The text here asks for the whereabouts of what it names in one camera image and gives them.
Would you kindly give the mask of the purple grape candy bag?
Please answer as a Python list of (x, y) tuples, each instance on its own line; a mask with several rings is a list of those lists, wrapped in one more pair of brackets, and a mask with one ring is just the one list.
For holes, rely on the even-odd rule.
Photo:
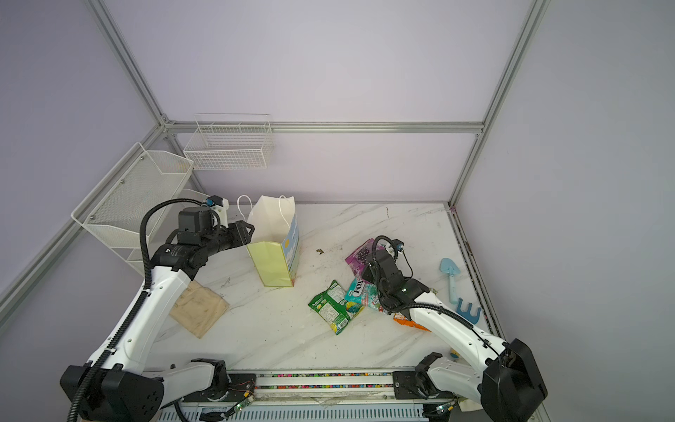
[(362, 279), (365, 272), (367, 272), (369, 264), (373, 261), (371, 257), (373, 244), (373, 238), (367, 239), (366, 242), (345, 259), (346, 264), (350, 267), (355, 277)]

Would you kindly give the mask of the teal Fox's candy bag front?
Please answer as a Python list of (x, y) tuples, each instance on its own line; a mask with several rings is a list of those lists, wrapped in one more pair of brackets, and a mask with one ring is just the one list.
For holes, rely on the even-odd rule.
[(370, 308), (375, 311), (384, 312), (381, 306), (378, 291), (373, 283), (355, 278), (351, 283), (345, 295), (346, 310), (357, 315), (362, 309)]

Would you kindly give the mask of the white paper gift bag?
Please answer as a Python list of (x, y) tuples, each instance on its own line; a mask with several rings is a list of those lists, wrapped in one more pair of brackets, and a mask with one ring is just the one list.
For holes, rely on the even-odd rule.
[(300, 229), (293, 196), (248, 195), (237, 198), (237, 210), (254, 226), (248, 253), (267, 288), (292, 288), (299, 265)]

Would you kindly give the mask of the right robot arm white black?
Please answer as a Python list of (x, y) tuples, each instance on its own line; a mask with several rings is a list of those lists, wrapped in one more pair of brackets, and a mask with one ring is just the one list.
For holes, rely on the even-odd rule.
[(466, 362), (453, 364), (441, 353), (423, 360), (422, 394), (455, 393), (481, 404), (493, 421), (529, 420), (548, 396), (530, 347), (520, 339), (491, 335), (449, 309), (425, 284), (405, 276), (397, 258), (396, 252), (372, 249), (369, 270), (381, 306), (425, 327)]

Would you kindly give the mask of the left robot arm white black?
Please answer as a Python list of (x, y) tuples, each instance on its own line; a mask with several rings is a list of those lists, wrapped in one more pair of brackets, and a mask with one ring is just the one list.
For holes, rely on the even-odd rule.
[[(149, 252), (149, 220), (170, 205), (184, 203), (179, 226), (156, 252)], [(63, 373), (60, 385), (70, 399), (69, 421), (151, 421), (164, 407), (200, 395), (219, 401), (230, 393), (223, 360), (191, 360), (179, 369), (151, 373), (146, 369), (151, 346), (179, 297), (210, 257), (246, 246), (254, 226), (227, 221), (223, 198), (203, 202), (170, 199), (152, 207), (140, 222), (143, 283), (107, 340), (79, 366)]]

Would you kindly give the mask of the green snack bag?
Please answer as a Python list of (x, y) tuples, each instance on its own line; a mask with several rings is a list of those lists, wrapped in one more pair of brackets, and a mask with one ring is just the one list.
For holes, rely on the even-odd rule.
[(346, 290), (337, 281), (332, 281), (325, 291), (314, 296), (308, 306), (335, 335), (341, 334), (363, 309), (362, 305), (346, 298)]

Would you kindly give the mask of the orange Fox's candy bag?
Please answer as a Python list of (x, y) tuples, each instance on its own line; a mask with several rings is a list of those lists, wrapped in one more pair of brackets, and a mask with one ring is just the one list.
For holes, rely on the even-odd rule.
[(418, 329), (418, 330), (428, 332), (428, 329), (425, 328), (423, 325), (415, 323), (414, 321), (410, 320), (409, 318), (406, 318), (406, 316), (404, 316), (400, 313), (395, 314), (393, 316), (393, 320), (395, 322), (397, 322), (399, 325), (404, 325), (404, 326), (408, 326), (408, 327), (411, 327), (411, 328), (415, 328), (415, 329)]

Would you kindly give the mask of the white mesh shelf lower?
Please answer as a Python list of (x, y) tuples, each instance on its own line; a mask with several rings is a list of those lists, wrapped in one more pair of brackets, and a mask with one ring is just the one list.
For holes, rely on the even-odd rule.
[[(170, 240), (172, 244), (176, 244), (179, 240), (179, 235), (173, 235), (173, 232), (179, 228), (179, 213), (188, 207), (196, 207), (196, 204), (187, 202), (173, 203), (162, 207), (156, 211), (148, 221), (147, 226), (147, 245), (149, 257), (152, 258), (156, 251)], [(124, 261), (132, 267), (135, 272), (144, 275), (142, 263), (142, 251), (140, 247), (135, 247), (125, 250), (121, 253)]]

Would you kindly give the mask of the white mesh shelf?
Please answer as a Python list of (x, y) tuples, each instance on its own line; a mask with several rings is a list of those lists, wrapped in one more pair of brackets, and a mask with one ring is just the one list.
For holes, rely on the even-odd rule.
[(156, 204), (178, 197), (192, 173), (192, 160), (137, 143), (71, 218), (110, 249), (137, 249), (143, 216)]
[[(147, 226), (147, 245), (149, 257), (152, 258), (156, 251), (170, 240), (172, 244), (176, 244), (179, 240), (179, 235), (173, 235), (173, 232), (179, 228), (179, 213), (188, 207), (196, 207), (196, 204), (187, 202), (173, 203), (162, 207), (156, 211), (148, 221)], [(121, 253), (124, 261), (132, 267), (135, 272), (144, 275), (142, 263), (142, 251), (140, 247), (135, 247), (125, 250)]]

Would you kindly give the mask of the blue toy shovel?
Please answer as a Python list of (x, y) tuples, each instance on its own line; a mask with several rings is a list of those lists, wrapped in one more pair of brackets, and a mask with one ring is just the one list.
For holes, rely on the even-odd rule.
[(443, 258), (439, 264), (439, 270), (448, 276), (448, 295), (451, 304), (459, 303), (459, 295), (456, 289), (456, 277), (461, 273), (458, 265), (451, 258)]

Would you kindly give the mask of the blue toy rake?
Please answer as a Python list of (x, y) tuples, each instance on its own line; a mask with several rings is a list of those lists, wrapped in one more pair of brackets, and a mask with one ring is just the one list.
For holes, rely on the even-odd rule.
[(480, 306), (474, 306), (472, 302), (465, 302), (462, 297), (459, 297), (455, 312), (472, 325), (477, 325), (481, 321), (483, 309)]

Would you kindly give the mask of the white mesh shelf upper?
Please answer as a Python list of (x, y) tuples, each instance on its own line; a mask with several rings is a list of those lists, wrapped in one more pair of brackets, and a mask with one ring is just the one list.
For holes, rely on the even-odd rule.
[(178, 197), (192, 173), (192, 160), (137, 143), (71, 218), (110, 249), (137, 249), (143, 216), (156, 204)]

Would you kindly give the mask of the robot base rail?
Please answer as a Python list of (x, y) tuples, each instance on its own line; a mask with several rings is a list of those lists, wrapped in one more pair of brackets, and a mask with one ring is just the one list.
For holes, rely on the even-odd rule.
[(156, 421), (454, 421), (482, 413), (456, 391), (424, 395), (412, 369), (232, 370), (220, 399), (166, 404)]

